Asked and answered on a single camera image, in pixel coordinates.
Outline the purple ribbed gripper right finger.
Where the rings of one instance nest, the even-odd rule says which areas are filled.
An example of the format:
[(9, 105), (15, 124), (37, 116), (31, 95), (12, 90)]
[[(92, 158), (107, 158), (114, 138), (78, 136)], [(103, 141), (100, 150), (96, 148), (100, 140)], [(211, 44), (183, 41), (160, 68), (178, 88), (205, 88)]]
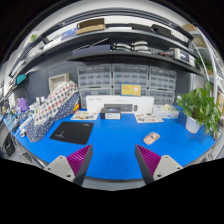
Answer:
[(182, 166), (169, 155), (160, 156), (140, 145), (135, 146), (135, 156), (145, 184), (150, 184), (182, 169)]

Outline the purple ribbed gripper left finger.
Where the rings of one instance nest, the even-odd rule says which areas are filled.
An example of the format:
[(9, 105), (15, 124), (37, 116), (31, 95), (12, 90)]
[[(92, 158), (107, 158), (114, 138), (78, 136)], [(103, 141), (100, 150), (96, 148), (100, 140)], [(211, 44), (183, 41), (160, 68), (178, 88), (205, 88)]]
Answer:
[(92, 155), (92, 145), (85, 146), (67, 157), (58, 156), (45, 167), (45, 171), (81, 186), (84, 182)]

